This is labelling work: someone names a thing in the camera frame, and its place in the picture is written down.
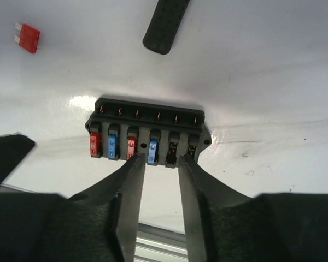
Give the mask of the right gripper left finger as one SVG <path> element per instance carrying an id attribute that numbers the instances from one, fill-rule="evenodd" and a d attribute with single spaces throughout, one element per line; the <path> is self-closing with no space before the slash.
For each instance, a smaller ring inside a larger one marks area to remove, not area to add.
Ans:
<path id="1" fill-rule="evenodd" d="M 0 193 L 0 261 L 132 261 L 144 173 L 135 154 L 68 199 Z"/>

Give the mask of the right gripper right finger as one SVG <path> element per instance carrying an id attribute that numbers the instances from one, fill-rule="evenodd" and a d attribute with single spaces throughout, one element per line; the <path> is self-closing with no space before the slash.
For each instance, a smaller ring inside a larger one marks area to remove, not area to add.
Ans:
<path id="1" fill-rule="evenodd" d="M 179 161 L 190 261 L 328 261 L 328 194 L 250 198 Z"/>

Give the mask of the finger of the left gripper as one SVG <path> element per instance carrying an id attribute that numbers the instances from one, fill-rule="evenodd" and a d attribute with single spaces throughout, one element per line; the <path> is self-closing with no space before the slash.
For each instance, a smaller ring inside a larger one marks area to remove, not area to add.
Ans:
<path id="1" fill-rule="evenodd" d="M 0 136 L 0 185 L 35 145 L 33 140 L 22 134 Z"/>

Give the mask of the blue blade fuse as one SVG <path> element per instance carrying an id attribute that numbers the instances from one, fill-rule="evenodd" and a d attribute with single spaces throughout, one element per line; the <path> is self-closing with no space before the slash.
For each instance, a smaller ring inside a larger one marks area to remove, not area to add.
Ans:
<path id="1" fill-rule="evenodd" d="M 157 150 L 159 143 L 157 140 L 153 139 L 149 143 L 149 151 L 148 151 L 148 160 L 147 163 L 151 165 L 155 165 L 157 163 Z"/>

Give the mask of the black fuse box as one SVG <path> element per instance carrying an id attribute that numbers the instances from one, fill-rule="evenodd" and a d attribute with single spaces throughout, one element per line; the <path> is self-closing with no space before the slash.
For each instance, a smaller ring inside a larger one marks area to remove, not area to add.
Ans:
<path id="1" fill-rule="evenodd" d="M 149 143 L 155 139 L 159 143 L 155 165 L 176 168 L 180 156 L 197 161 L 211 145 L 204 121 L 202 110 L 100 97 L 85 123 L 90 156 L 129 160 L 143 153 L 147 163 Z"/>

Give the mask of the red blade fuse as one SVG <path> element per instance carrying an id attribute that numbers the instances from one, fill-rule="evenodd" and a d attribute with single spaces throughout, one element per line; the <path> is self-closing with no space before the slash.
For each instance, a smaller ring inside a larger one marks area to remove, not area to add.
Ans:
<path id="1" fill-rule="evenodd" d="M 35 54 L 37 52 L 40 31 L 27 24 L 15 23 L 14 28 L 19 35 L 14 35 L 14 42 L 29 53 Z"/>

